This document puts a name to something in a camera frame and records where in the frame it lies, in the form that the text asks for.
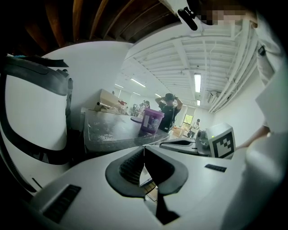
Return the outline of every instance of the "black t-shirt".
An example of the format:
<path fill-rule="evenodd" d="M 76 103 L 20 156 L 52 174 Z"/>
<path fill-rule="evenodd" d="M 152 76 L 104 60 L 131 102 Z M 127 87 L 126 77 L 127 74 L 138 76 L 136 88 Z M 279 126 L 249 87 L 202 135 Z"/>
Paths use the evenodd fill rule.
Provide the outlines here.
<path fill-rule="evenodd" d="M 168 106 L 163 102 L 159 103 L 159 108 L 161 109 L 162 113 L 164 113 L 164 117 L 159 125 L 159 129 L 164 132 L 169 132 L 170 124 L 172 123 L 172 120 L 175 120 L 176 115 L 180 112 L 181 109 L 177 109 L 176 106 Z"/>

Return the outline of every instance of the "bucket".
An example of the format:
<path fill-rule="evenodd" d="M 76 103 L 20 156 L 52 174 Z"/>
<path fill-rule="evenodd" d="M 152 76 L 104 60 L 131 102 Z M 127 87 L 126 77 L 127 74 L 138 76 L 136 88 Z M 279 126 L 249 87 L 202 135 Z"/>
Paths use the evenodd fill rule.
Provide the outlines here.
<path fill-rule="evenodd" d="M 143 114 L 141 129 L 145 132 L 154 134 L 164 117 L 164 113 L 146 108 Z"/>

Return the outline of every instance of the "gray tabletop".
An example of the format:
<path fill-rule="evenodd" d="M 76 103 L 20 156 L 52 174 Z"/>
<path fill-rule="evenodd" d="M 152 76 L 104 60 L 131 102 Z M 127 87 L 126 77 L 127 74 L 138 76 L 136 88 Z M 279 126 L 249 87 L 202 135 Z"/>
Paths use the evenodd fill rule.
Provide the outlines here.
<path fill-rule="evenodd" d="M 85 113 L 84 144 L 86 159 L 122 149 L 158 143 L 169 137 L 157 130 L 155 134 L 140 130 L 141 124 L 130 116 L 87 110 Z"/>

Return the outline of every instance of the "air conditioner unit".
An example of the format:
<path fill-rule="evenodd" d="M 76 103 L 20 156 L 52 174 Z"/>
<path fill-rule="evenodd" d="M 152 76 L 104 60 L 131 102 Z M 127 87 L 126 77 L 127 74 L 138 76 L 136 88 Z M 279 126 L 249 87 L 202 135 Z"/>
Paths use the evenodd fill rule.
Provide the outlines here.
<path fill-rule="evenodd" d="M 212 91 L 208 96 L 208 104 L 211 105 L 218 98 L 218 92 Z"/>

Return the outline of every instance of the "wooden ceiling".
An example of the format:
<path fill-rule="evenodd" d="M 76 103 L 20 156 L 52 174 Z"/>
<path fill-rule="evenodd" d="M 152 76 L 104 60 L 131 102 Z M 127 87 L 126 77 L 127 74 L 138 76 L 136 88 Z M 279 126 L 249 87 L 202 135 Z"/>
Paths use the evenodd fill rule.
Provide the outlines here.
<path fill-rule="evenodd" d="M 7 53 L 44 55 L 88 41 L 135 43 L 180 22 L 158 0 L 38 0 L 7 8 Z"/>

